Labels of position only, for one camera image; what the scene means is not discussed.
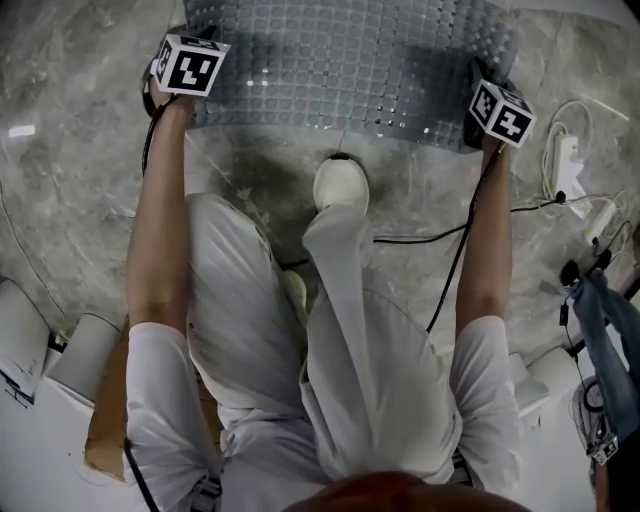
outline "white power adapter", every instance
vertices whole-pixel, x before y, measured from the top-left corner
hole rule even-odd
[[[578,155],[578,137],[559,133],[553,145],[553,175],[551,177],[551,193],[555,196],[562,191],[567,199],[570,197],[573,184],[584,168],[576,161]]]
[[[600,238],[600,235],[609,225],[611,219],[618,210],[618,206],[613,201],[607,201],[607,205],[600,211],[598,216],[593,220],[589,227],[584,232],[584,237],[588,244],[592,244],[595,238]]]
[[[578,160],[578,137],[559,133],[553,146],[553,175],[551,178],[551,194],[555,197],[562,191],[567,200],[578,199],[585,191],[578,181],[578,174],[584,164]],[[578,217],[586,219],[591,212],[588,202],[569,205]]]

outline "gray marble surface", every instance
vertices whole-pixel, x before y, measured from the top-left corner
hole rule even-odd
[[[15,230],[14,237],[0,214],[0,272],[20,284],[53,329],[62,313],[39,279],[66,314],[123,319],[124,264],[148,125],[139,76],[164,31],[183,17],[181,10],[175,0],[0,4],[0,181]],[[524,13],[519,29],[511,77],[534,103],[539,121],[515,157],[514,204],[540,196],[546,124],[560,104],[580,98],[594,118],[582,183],[591,193],[625,190],[627,215],[635,223],[640,42],[614,25],[576,15]],[[581,116],[579,110],[567,114],[576,131],[584,131]],[[35,134],[9,137],[12,127],[25,125],[34,125]],[[191,131],[187,189],[221,193],[261,226],[281,261],[295,261],[305,257],[300,237],[314,215],[314,171],[338,149],[367,172],[376,232],[438,233],[466,218],[478,154],[336,131]],[[566,342],[558,327],[565,297],[557,278],[561,267],[570,258],[583,265],[591,260],[585,224],[568,208],[514,214],[513,222],[509,339],[513,350],[533,358]],[[376,246],[372,265],[425,326],[457,243],[454,236],[430,245]],[[628,247],[609,271],[615,286],[633,271],[630,254]],[[433,333],[443,352],[453,345],[456,283]]]

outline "blue jeans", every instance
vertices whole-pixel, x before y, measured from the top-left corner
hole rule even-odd
[[[640,428],[640,312],[607,287],[600,270],[571,291],[589,357],[604,400],[605,413],[620,443]],[[607,335],[605,319],[620,333],[627,372]]]

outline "fiducial marker cube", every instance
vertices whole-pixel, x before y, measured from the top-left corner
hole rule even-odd
[[[167,34],[151,74],[162,92],[208,96],[229,48],[206,39]]]
[[[517,148],[536,122],[523,98],[486,80],[480,80],[469,111],[485,133]]]

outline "white sneaker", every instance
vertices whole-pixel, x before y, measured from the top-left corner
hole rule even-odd
[[[313,181],[313,201],[319,212],[339,204],[367,213],[369,185],[362,167],[335,156],[322,162]]]

